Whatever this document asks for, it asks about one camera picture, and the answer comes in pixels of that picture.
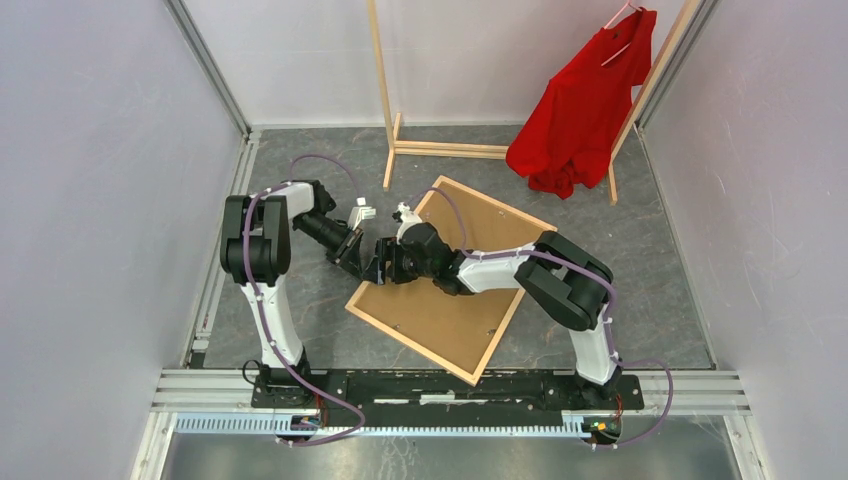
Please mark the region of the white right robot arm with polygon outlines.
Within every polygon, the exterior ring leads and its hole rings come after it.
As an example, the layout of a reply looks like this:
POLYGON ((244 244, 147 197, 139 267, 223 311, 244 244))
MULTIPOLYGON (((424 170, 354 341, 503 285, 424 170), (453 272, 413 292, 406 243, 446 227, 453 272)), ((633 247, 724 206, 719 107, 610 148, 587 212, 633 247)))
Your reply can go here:
POLYGON ((377 241, 362 273, 376 285, 426 278, 442 292, 476 295, 523 289, 557 324, 566 328, 576 354, 577 392, 591 408, 618 393, 622 368, 607 329, 617 301, 608 267, 555 231, 523 246, 481 251, 453 248, 424 222, 377 241))

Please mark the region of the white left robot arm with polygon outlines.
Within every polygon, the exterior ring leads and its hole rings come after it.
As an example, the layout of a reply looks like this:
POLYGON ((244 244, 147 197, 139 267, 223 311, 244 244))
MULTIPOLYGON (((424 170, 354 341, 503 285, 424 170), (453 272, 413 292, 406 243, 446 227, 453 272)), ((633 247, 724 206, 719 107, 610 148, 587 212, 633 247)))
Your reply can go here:
POLYGON ((253 196, 231 195, 224 204, 220 264, 247 298, 260 335, 254 385, 261 392, 275 390, 290 407, 306 405, 314 394, 285 288, 291 234, 305 234, 325 249, 332 265, 359 279, 361 224, 376 215, 363 197, 356 199, 348 220, 330 218, 335 208, 335 200, 317 180, 288 181, 253 196))

